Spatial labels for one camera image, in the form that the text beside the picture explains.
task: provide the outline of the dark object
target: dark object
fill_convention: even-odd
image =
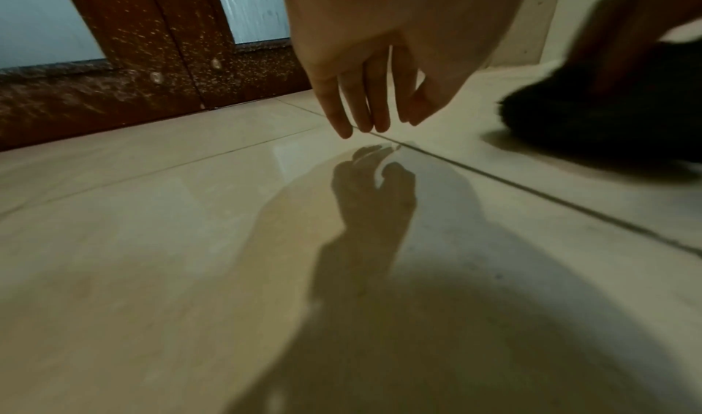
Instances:
[[[702,39],[661,42],[612,94],[593,98],[594,64],[561,67],[506,97],[502,121],[569,154],[702,162]]]

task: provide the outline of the hand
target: hand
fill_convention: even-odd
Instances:
[[[702,0],[600,0],[575,39],[569,62],[594,58],[592,89],[609,91],[671,29],[702,17]]]
[[[292,44],[325,115],[352,134],[390,127],[387,67],[400,121],[446,106],[509,27],[521,0],[285,0]],[[426,76],[417,89],[418,70]]]

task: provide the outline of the wooden door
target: wooden door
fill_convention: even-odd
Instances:
[[[0,150],[205,107],[155,0],[64,3],[71,1],[99,58],[0,69]],[[5,19],[17,13],[3,11]],[[53,14],[49,9],[48,17]],[[0,39],[11,45],[12,32]]]
[[[157,1],[207,108],[310,89],[290,39],[238,42],[220,0]]]

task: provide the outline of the glossy floor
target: glossy floor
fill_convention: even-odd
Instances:
[[[303,99],[0,154],[0,412],[702,413],[699,256]]]

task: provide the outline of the floor tile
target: floor tile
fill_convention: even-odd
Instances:
[[[274,99],[0,154],[0,214],[302,132],[319,117]]]
[[[505,131],[497,103],[556,64],[480,72],[444,110],[416,128],[399,123],[390,102],[393,125],[385,136],[614,217],[702,255],[702,165],[557,158]],[[282,101],[321,113],[311,92]]]
[[[383,143],[6,215],[0,411],[702,412],[699,258]]]

